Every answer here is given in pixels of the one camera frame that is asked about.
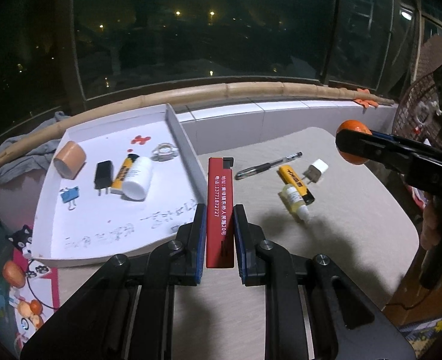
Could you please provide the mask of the blue binder clip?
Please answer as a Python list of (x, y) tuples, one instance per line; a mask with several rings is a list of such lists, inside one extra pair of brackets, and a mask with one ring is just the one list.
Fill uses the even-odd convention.
[(60, 190), (60, 197), (63, 204), (67, 205), (69, 211), (73, 211), (77, 204), (76, 200), (79, 197), (78, 186), (73, 188), (64, 188)]

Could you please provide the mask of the cartoon printed mat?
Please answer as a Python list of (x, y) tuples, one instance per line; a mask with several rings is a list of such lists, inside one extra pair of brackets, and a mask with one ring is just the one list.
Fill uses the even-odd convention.
[(14, 359), (60, 307), (57, 269), (32, 258), (31, 242), (29, 226), (0, 226), (0, 352)]

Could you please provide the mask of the white round bottle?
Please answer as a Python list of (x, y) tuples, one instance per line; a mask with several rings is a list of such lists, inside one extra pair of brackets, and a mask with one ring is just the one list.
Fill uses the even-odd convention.
[(123, 181), (123, 194), (134, 201), (142, 201), (147, 197), (153, 177), (153, 161), (147, 157), (139, 157), (133, 163)]

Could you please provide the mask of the orange tangerine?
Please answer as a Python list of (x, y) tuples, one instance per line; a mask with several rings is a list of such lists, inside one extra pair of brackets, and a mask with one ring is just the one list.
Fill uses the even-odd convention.
[(339, 154), (349, 164), (361, 166), (368, 161), (361, 156), (364, 140), (360, 135), (371, 136), (367, 125), (355, 119), (347, 119), (336, 130), (336, 146)]

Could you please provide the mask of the orange cloth on sill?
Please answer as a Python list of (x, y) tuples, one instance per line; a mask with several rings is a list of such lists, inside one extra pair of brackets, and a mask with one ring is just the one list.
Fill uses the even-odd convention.
[(392, 102), (388, 101), (386, 99), (383, 99), (382, 97), (377, 97), (375, 95), (372, 95), (370, 90), (368, 88), (357, 88), (356, 92), (358, 94), (362, 94), (361, 97), (356, 97), (353, 99), (353, 102), (361, 105), (364, 109), (373, 107), (378, 108), (378, 106), (391, 106)]

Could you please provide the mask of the small yellow dropper bottle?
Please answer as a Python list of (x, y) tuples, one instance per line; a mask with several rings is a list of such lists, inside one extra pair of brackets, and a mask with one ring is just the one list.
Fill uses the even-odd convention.
[(310, 219), (307, 203), (305, 203), (299, 191), (292, 184), (286, 184), (280, 194), (281, 197), (285, 199), (292, 214), (295, 214), (304, 222), (307, 222)]

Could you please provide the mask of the bamboo pole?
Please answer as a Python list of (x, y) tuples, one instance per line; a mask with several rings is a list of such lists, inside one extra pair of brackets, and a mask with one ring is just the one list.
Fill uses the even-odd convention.
[(321, 98), (329, 100), (353, 101), (361, 97), (356, 90), (332, 88), (324, 85), (302, 84), (293, 82), (237, 82), (213, 85), (200, 85), (188, 88), (176, 88), (153, 94), (141, 95), (129, 99), (99, 106), (95, 109), (71, 116), (12, 144), (0, 153), (0, 167), (22, 157), (37, 146), (53, 139), (59, 139), (68, 128), (93, 119), (111, 116), (124, 111), (162, 104), (175, 106), (194, 105), (197, 103), (222, 103), (226, 101), (255, 98)]

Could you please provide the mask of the black gel pen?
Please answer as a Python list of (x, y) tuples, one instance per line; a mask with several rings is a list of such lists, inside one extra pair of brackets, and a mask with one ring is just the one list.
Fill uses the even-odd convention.
[(246, 169), (243, 169), (243, 170), (237, 172), (237, 174), (235, 174), (235, 180), (243, 180), (247, 177), (251, 177), (256, 174), (266, 172), (267, 170), (269, 170), (273, 167), (292, 162), (293, 160), (295, 160), (297, 158), (301, 158), (301, 156), (302, 156), (302, 152), (296, 152), (294, 154), (290, 154), (285, 157), (278, 158), (278, 159), (271, 161), (271, 162), (262, 163), (262, 164), (259, 164), (256, 166), (248, 167)]

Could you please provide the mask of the tan tape roll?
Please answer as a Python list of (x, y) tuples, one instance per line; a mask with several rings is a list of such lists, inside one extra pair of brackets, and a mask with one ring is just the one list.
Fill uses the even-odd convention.
[(83, 148), (74, 141), (68, 141), (53, 158), (53, 164), (61, 177), (73, 180), (86, 162)]

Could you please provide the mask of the white charger plug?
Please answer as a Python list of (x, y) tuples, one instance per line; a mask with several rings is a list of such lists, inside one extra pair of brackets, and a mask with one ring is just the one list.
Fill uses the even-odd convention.
[(321, 158), (310, 164), (303, 173), (310, 183), (317, 183), (328, 170), (328, 164)]

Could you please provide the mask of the yellow lighter in tray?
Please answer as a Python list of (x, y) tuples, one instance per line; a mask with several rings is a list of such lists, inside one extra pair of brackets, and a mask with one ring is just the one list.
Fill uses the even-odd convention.
[(137, 154), (129, 154), (126, 156), (123, 161), (122, 166), (120, 167), (118, 174), (114, 178), (114, 181), (110, 187), (110, 192), (113, 194), (121, 194), (123, 192), (123, 182), (126, 179), (127, 173), (132, 168), (134, 162), (139, 158)]

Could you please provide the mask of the black charger plug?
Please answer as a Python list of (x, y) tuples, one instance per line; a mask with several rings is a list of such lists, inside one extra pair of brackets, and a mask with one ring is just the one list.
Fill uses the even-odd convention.
[(96, 164), (94, 185), (98, 195), (102, 192), (109, 193), (109, 189), (113, 183), (114, 166), (110, 160), (99, 162)]

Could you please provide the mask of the yellow black lighter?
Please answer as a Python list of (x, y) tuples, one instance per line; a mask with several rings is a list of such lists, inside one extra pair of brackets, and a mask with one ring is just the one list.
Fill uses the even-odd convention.
[(299, 192), (307, 205), (312, 204), (316, 200), (307, 188), (307, 185), (290, 165), (280, 166), (278, 172), (281, 179), (284, 180), (286, 184), (292, 185)]

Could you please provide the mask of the white cardboard tray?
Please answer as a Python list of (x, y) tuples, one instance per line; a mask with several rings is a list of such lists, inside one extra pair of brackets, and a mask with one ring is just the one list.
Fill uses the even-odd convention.
[(50, 267), (143, 254), (173, 239), (206, 199), (205, 173), (171, 106), (79, 124), (47, 170), (31, 254)]

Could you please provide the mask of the cartoon acrylic keychain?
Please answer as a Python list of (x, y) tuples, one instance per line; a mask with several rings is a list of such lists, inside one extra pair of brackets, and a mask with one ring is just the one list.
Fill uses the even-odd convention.
[(168, 142), (159, 144), (153, 151), (151, 159), (156, 162), (166, 162), (179, 155), (179, 149)]

